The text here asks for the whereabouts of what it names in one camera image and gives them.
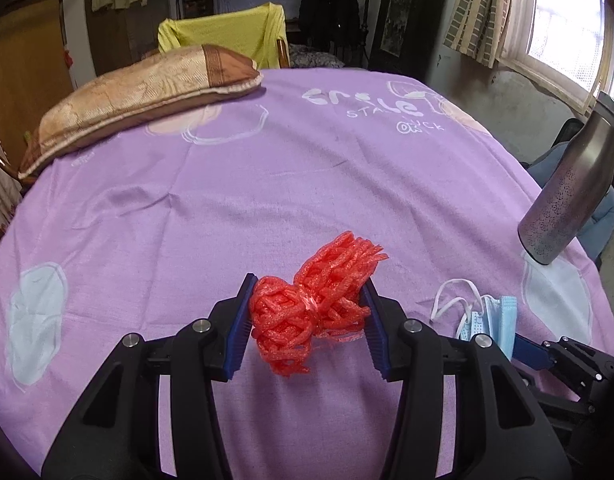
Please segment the blue face mask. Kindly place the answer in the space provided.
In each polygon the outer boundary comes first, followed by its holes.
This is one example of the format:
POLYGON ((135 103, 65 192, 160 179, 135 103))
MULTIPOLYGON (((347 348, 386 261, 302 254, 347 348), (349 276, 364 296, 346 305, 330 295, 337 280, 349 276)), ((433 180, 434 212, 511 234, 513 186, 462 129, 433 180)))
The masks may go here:
POLYGON ((451 309, 462 310, 455 330, 457 339, 468 341, 476 335, 490 336, 507 359, 512 359, 519 312, 516 296, 496 298, 490 294, 482 294, 476 285, 466 278, 451 278, 438 287, 429 320, 436 322, 451 309), (467 286, 471 297, 453 296, 443 301, 444 292, 453 285, 467 286))

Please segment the brown gold pillow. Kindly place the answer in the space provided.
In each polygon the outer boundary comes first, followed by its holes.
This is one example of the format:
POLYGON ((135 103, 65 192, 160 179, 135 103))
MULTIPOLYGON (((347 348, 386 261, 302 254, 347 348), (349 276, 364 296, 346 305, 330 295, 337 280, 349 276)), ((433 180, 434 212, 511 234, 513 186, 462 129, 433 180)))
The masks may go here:
POLYGON ((173 49, 113 70, 42 116, 18 177, 30 178, 57 157, 144 122, 247 96, 261 81, 254 60, 213 44, 173 49))

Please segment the red foam fruit net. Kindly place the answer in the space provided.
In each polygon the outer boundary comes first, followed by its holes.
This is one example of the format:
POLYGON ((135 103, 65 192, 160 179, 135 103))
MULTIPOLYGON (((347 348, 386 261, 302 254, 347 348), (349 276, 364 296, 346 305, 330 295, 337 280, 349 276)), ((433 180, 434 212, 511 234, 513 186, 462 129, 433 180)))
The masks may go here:
POLYGON ((277 375, 306 374, 316 339, 359 338, 370 315, 360 291, 387 258, 382 246, 347 231, 308 258, 293 281, 258 280, 249 314, 261 359, 277 375))

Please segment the striped window curtain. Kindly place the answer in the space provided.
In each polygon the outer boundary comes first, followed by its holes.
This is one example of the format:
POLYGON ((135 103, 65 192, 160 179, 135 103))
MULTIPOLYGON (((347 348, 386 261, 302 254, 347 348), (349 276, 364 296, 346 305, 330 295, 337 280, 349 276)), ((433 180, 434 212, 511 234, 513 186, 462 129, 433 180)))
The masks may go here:
POLYGON ((511 0, 455 0, 444 46, 487 68, 497 62, 511 0))

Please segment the yellow cloth covered chair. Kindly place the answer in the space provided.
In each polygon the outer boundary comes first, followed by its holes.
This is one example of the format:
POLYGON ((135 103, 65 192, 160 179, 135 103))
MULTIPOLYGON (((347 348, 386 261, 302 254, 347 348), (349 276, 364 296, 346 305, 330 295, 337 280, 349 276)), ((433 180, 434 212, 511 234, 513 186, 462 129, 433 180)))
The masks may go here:
POLYGON ((291 67, 284 9, 272 2, 203 18, 167 18, 158 25, 157 39, 161 52, 215 44, 251 58, 259 68, 291 67))

